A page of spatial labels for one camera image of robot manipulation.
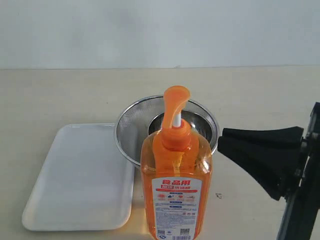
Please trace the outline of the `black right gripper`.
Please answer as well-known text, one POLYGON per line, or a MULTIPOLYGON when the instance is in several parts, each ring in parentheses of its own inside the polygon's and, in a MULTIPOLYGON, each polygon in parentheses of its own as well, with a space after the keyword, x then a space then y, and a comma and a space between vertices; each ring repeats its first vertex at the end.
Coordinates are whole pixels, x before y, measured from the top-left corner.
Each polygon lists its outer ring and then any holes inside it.
POLYGON ((299 154, 302 157, 298 186, 285 197, 278 240, 309 240, 320 210, 319 102, 313 106, 304 138, 303 132, 298 126, 273 130, 224 128, 218 139, 217 150, 253 177, 276 201, 291 187, 299 154))

